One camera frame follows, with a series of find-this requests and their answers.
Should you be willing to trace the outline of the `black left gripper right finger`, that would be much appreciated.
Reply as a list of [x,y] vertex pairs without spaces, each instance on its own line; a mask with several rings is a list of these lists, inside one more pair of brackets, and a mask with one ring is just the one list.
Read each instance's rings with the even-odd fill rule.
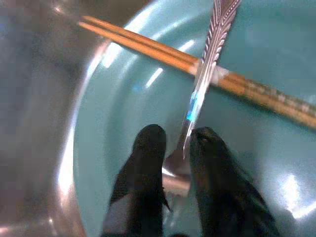
[[192,131],[190,167],[204,237],[278,237],[276,221],[222,138]]

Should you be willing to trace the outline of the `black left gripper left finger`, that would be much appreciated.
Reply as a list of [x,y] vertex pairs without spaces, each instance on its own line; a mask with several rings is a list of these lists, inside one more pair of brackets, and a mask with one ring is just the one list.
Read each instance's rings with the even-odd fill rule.
[[162,208],[168,205],[162,187],[165,150],[166,133],[159,125],[147,125],[137,134],[113,187],[104,237],[163,235]]

